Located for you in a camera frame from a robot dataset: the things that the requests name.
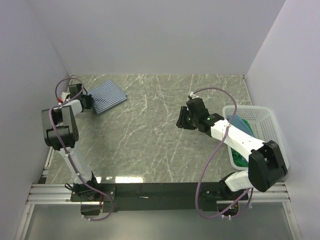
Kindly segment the blue white striped tank top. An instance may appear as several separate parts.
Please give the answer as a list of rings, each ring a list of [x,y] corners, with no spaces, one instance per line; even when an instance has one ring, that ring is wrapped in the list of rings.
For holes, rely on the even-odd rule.
[[[126,93],[112,79],[108,79],[89,90],[88,94],[92,96],[93,108],[97,115],[101,115],[128,100]]]

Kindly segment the teal blue tank top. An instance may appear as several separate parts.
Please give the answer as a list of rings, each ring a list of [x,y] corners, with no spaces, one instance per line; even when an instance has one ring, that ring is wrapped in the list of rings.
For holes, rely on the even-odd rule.
[[[254,133],[253,133],[253,130],[252,130],[250,124],[245,119],[242,119],[238,115],[235,115],[232,121],[231,121],[231,118],[232,118],[232,115],[228,115],[226,119],[228,121],[230,121],[230,123],[234,127],[238,128],[242,132],[244,132],[252,137],[254,136]]]

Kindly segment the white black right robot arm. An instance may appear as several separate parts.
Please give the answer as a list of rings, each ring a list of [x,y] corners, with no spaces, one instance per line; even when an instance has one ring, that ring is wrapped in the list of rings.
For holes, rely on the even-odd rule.
[[[281,145],[270,139],[258,139],[249,131],[239,129],[232,115],[210,114],[203,100],[190,98],[180,108],[176,126],[185,130],[198,130],[219,140],[243,157],[248,166],[223,177],[216,190],[200,190],[205,196],[230,200],[239,191],[254,188],[266,192],[287,176],[289,163]]]

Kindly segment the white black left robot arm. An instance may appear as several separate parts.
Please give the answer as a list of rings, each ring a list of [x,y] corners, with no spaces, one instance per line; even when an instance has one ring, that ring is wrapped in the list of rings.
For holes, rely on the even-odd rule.
[[[65,160],[72,173],[73,185],[65,184],[74,196],[96,200],[100,188],[92,170],[85,163],[77,144],[79,131],[75,116],[93,106],[93,98],[83,84],[71,84],[69,92],[58,99],[59,105],[41,111],[43,138]]]

